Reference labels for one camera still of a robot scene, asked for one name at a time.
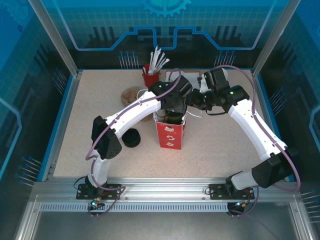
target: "red cup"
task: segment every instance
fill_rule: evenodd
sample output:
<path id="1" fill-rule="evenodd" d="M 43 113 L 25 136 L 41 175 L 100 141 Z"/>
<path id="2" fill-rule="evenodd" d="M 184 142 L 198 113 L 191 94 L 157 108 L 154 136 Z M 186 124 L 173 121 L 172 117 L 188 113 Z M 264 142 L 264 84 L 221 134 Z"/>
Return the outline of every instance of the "red cup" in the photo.
<path id="1" fill-rule="evenodd" d="M 144 65 L 145 72 L 148 73 L 150 64 Z M 160 71 L 156 72 L 153 75 L 147 75 L 142 71 L 142 77 L 144 79 L 144 85 L 149 88 L 152 84 L 159 81 Z"/>

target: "speckled countertop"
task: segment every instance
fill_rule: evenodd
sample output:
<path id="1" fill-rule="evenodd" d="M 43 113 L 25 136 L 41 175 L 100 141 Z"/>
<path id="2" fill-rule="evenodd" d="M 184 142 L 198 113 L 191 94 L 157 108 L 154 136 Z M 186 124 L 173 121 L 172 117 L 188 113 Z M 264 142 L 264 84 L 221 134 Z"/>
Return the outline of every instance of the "speckled countertop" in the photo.
<path id="1" fill-rule="evenodd" d="M 81 177 L 90 171 L 85 156 L 92 145 L 95 117 L 103 118 L 123 108 L 121 93 L 133 86 L 144 87 L 140 70 L 84 70 L 76 93 L 53 176 Z M 236 70 L 228 70 L 230 86 L 241 85 L 252 96 L 248 80 Z M 262 114 L 260 104 L 257 111 Z M 189 108 L 198 115 L 198 109 Z M 187 116 L 182 150 L 159 147 L 155 122 L 135 126 L 141 143 L 113 158 L 108 177 L 228 177 L 257 165 L 259 156 L 240 126 L 229 116 L 203 118 Z"/>

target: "aluminum frame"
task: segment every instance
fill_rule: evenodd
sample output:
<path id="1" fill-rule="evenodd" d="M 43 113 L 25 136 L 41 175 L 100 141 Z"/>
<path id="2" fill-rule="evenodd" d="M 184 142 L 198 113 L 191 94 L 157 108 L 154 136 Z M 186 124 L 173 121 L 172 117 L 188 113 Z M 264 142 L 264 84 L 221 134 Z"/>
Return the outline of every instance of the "aluminum frame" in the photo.
<path id="1" fill-rule="evenodd" d="M 258 76 L 261 69 L 265 65 L 269 55 L 277 44 L 291 17 L 295 13 L 301 0 L 289 0 L 284 7 L 278 21 L 276 22 L 269 38 L 267 39 L 263 49 L 253 66 L 253 75 Z"/>
<path id="2" fill-rule="evenodd" d="M 76 200 L 76 191 L 73 188 L 74 178 L 55 179 L 47 182 L 36 182 L 32 189 L 29 203 L 25 210 L 16 240 L 29 240 L 32 238 L 36 230 L 37 219 L 39 212 L 48 212 L 45 208 L 57 203 L 61 206 L 79 206 L 84 203 L 89 203 L 87 200 Z M 205 194 L 204 190 L 210 183 L 221 184 L 225 182 L 223 177 L 215 178 L 109 178 L 110 183 L 121 183 L 127 186 L 127 190 L 118 201 L 120 205 L 134 206 L 149 206 L 155 203 L 163 204 L 192 204 L 193 206 L 203 205 L 220 205 L 231 200 L 210 200 L 210 197 Z M 286 188 L 294 188 L 294 182 L 280 182 L 280 186 Z M 283 203 L 289 202 L 292 212 L 292 222 L 296 226 L 297 236 L 301 240 L 315 240 L 316 236 L 308 219 L 304 203 L 302 202 L 299 193 L 284 192 L 275 187 L 260 189 L 259 202 L 263 203 Z M 84 207 L 73 207 L 71 210 L 63 207 L 55 207 L 50 212 L 85 212 Z M 119 207 L 118 212 L 144 212 L 139 210 L 123 211 Z M 224 212 L 221 211 L 199 211 L 192 212 Z"/>
<path id="3" fill-rule="evenodd" d="M 65 106 L 63 108 L 62 114 L 61 114 L 61 119 L 58 125 L 58 128 L 56 130 L 56 134 L 54 137 L 54 141 L 52 144 L 52 148 L 48 157 L 47 165 L 45 166 L 44 174 L 41 178 L 41 181 L 44 182 L 48 179 L 48 175 L 50 173 L 50 169 L 55 166 L 59 153 L 60 153 L 60 148 L 62 146 L 63 140 L 64 140 L 64 135 L 67 129 L 68 125 L 68 120 L 71 114 L 71 110 L 76 98 L 79 82 L 81 79 L 82 71 L 78 73 L 78 77 L 73 77 L 70 90 L 69 92 L 66 92 L 67 98 L 65 101 Z"/>
<path id="4" fill-rule="evenodd" d="M 62 60 L 64 61 L 66 67 L 70 73 L 74 76 L 78 76 L 78 68 L 70 55 L 62 37 L 59 34 L 54 22 L 52 21 L 46 7 L 41 0 L 28 0 L 31 7 L 33 8 L 35 14 L 39 18 L 42 26 L 44 27 L 46 33 L 49 35 L 49 38 L 53 42 L 55 48 L 60 54 Z"/>
<path id="5" fill-rule="evenodd" d="M 251 71 L 251 74 L 252 74 L 252 79 L 253 79 L 253 82 L 254 82 L 254 85 L 255 85 L 256 96 L 257 96 L 257 98 L 259 100 L 259 103 L 260 103 L 260 107 L 261 107 L 261 110 L 262 110 L 264 121 L 269 126 L 269 128 L 273 132 L 275 132 L 275 128 L 274 128 L 274 126 L 272 124 L 272 121 L 271 121 L 271 118 L 270 118 L 270 114 L 269 114 L 269 111 L 268 111 L 267 103 L 266 103 L 266 100 L 264 98 L 264 94 L 262 92 L 262 88 L 261 88 L 260 82 L 258 80 L 258 75 L 255 76 L 252 71 Z"/>

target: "red and white box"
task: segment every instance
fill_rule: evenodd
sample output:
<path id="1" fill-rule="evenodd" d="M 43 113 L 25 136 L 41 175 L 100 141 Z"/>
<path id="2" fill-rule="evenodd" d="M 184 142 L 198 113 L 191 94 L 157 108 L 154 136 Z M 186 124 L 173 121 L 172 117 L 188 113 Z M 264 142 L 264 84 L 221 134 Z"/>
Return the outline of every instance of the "red and white box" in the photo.
<path id="1" fill-rule="evenodd" d="M 153 114 L 153 119 L 155 121 L 160 147 L 181 150 L 186 127 L 186 115 L 182 117 L 182 122 L 179 125 L 165 123 L 163 122 L 163 117 L 158 117 L 155 113 Z"/>

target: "purple cable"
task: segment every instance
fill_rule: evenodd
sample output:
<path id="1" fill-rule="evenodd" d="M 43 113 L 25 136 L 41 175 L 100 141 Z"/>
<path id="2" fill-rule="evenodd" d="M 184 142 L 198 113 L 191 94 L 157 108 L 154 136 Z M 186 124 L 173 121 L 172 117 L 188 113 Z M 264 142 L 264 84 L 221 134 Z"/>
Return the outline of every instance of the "purple cable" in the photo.
<path id="1" fill-rule="evenodd" d="M 251 113 L 252 116 L 255 120 L 255 122 L 258 124 L 258 126 L 260 127 L 260 129 L 265 133 L 265 135 L 270 139 L 270 141 L 280 150 L 280 152 L 283 154 L 283 156 L 285 157 L 285 159 L 289 162 L 295 178 L 296 178 L 296 187 L 294 189 L 287 189 L 285 187 L 282 186 L 278 186 L 276 184 L 273 184 L 272 186 L 290 192 L 290 193 L 294 193 L 294 192 L 298 192 L 301 186 L 301 180 L 300 180 L 300 176 L 299 173 L 294 165 L 294 163 L 292 162 L 292 160 L 290 159 L 290 157 L 288 156 L 288 154 L 279 146 L 279 144 L 274 140 L 274 138 L 267 132 L 267 130 L 264 128 L 264 126 L 262 126 L 262 124 L 259 122 L 257 116 L 255 115 L 255 104 L 256 104 L 256 86 L 255 83 L 251 80 L 251 78 L 248 76 L 248 74 L 243 71 L 242 69 L 236 67 L 236 66 L 232 66 L 232 65 L 220 65 L 220 66 L 216 66 L 214 67 L 212 70 L 217 70 L 217 69 L 221 69 L 221 68 L 231 68 L 231 69 L 235 69 L 240 71 L 250 82 L 252 88 L 253 88 L 253 99 L 252 99 L 252 108 L 251 108 Z"/>
<path id="2" fill-rule="evenodd" d="M 91 153 L 93 152 L 93 150 L 95 149 L 95 147 L 96 147 L 96 145 L 98 144 L 98 142 L 100 141 L 100 139 L 102 138 L 102 136 L 111 128 L 111 126 L 112 126 L 114 123 L 117 122 L 117 120 L 118 120 L 122 115 L 124 115 L 124 114 L 125 114 L 126 112 L 128 112 L 130 109 L 133 109 L 133 108 L 135 108 L 135 107 L 138 106 L 138 105 L 141 105 L 141 104 L 143 104 L 143 103 L 146 103 L 146 102 L 149 102 L 149 101 L 152 101 L 152 100 L 160 99 L 160 98 L 166 96 L 167 94 L 169 94 L 169 93 L 178 85 L 178 83 L 179 83 L 179 81 L 180 81 L 180 78 L 181 78 L 181 71 L 180 71 L 178 68 L 175 68 L 175 69 L 173 69 L 173 70 L 170 72 L 169 81 L 170 81 L 170 78 L 171 78 L 171 75 L 172 75 L 173 72 L 179 72 L 179 76 L 178 76 L 176 82 L 173 84 L 173 86 L 172 86 L 169 90 L 165 91 L 164 93 L 162 93 L 162 94 L 160 94 L 160 95 L 158 95 L 158 96 L 154 96 L 154 97 L 151 97 L 151 98 L 148 98 L 148 99 L 145 99 L 145 100 L 141 100 L 140 102 L 137 102 L 137 103 L 133 104 L 132 106 L 128 107 L 127 109 L 125 109 L 124 111 L 122 111 L 122 112 L 100 133 L 100 135 L 97 137 L 97 139 L 96 139 L 96 140 L 94 141 L 94 143 L 92 144 L 92 147 L 90 148 L 88 154 L 86 155 L 85 160 L 88 161 L 89 159 L 92 159 L 92 158 L 96 158 L 96 157 L 97 157 L 96 155 L 92 155 L 92 156 L 90 156 L 90 155 L 91 155 Z M 110 205 L 110 207 L 109 207 L 106 211 L 104 211 L 103 213 L 101 213 L 101 214 L 99 214 L 99 215 L 98 215 L 98 214 L 92 214 L 92 213 L 90 212 L 90 210 L 88 209 L 88 213 L 89 213 L 92 217 L 93 217 L 93 216 L 94 216 L 94 217 L 103 216 L 103 215 L 105 215 L 106 213 L 108 213 L 108 212 L 111 210 L 111 208 L 115 205 L 115 203 L 120 199 L 120 196 L 122 195 L 122 193 L 123 193 L 123 192 L 125 191 L 125 189 L 126 189 L 126 186 L 121 186 L 121 187 L 116 187 L 116 188 L 107 188 L 107 187 L 103 187 L 103 186 L 99 185 L 99 184 L 97 183 L 95 177 L 94 177 L 95 163 L 96 163 L 96 160 L 94 159 L 94 160 L 92 161 L 91 171 L 90 171 L 90 174 L 91 174 L 91 177 L 92 177 L 92 181 L 94 182 L 94 184 L 95 184 L 98 188 L 103 189 L 103 190 L 105 190 L 105 191 L 117 191 L 117 190 L 120 190 L 120 193 L 119 193 L 119 195 L 117 196 L 117 198 L 114 200 L 114 202 Z"/>

